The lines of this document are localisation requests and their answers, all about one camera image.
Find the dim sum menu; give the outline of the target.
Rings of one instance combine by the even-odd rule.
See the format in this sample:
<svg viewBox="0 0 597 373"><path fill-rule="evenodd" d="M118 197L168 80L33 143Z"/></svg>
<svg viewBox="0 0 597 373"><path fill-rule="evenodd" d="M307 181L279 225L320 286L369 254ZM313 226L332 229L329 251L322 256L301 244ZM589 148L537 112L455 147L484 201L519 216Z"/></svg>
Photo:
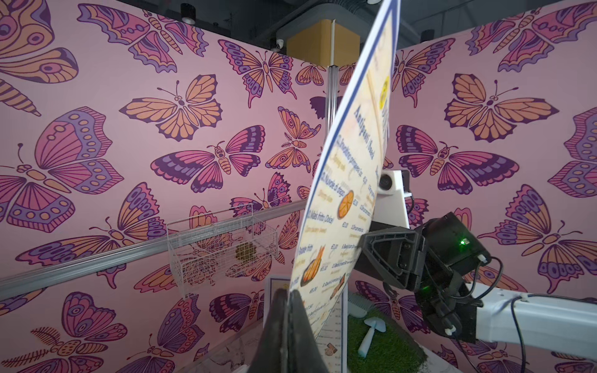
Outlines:
<svg viewBox="0 0 597 373"><path fill-rule="evenodd" d="M328 131L303 216L289 291L320 334L371 225L389 138L399 1L382 2Z"/></svg>
<svg viewBox="0 0 597 373"><path fill-rule="evenodd" d="M268 275L264 282L263 324L271 307L274 293L280 289L289 288L290 278ZM329 372L349 372L348 358L348 289L344 289L338 298L333 311L329 315L317 337L317 346Z"/></svg>

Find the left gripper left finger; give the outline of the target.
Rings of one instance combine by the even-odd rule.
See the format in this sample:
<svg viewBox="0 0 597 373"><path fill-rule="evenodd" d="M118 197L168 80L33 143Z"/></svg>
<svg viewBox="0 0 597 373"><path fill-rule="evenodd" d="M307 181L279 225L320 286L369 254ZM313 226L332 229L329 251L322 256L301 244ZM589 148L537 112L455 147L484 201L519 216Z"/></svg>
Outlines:
<svg viewBox="0 0 597 373"><path fill-rule="evenodd" d="M288 371L289 293L278 289L271 301L259 346L249 373Z"/></svg>

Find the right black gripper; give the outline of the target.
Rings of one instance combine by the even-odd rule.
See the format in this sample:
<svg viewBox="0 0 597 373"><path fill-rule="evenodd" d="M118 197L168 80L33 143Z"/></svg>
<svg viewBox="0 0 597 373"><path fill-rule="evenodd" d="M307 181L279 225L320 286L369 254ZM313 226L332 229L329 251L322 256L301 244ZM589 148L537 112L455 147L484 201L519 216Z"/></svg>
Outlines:
<svg viewBox="0 0 597 373"><path fill-rule="evenodd" d="M448 267L421 230L386 228L361 237L356 270L395 288L419 292L439 289Z"/></svg>

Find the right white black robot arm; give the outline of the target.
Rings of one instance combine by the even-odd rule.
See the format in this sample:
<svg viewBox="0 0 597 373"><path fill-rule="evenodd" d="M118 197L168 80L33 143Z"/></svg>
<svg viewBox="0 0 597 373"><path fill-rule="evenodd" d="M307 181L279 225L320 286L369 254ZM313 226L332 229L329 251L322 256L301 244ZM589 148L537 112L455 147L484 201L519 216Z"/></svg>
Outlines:
<svg viewBox="0 0 597 373"><path fill-rule="evenodd" d="M496 257L453 213L415 230L383 225L358 252L357 270L413 292L424 326L441 337L596 358L596 305L482 284L477 273Z"/></svg>

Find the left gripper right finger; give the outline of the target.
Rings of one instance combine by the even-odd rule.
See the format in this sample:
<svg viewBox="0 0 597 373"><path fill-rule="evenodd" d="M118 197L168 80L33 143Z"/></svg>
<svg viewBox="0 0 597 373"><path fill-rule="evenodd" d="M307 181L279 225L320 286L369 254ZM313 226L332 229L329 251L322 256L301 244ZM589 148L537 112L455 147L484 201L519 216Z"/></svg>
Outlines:
<svg viewBox="0 0 597 373"><path fill-rule="evenodd" d="M286 368L292 373L328 372L298 290L289 295L286 322Z"/></svg>

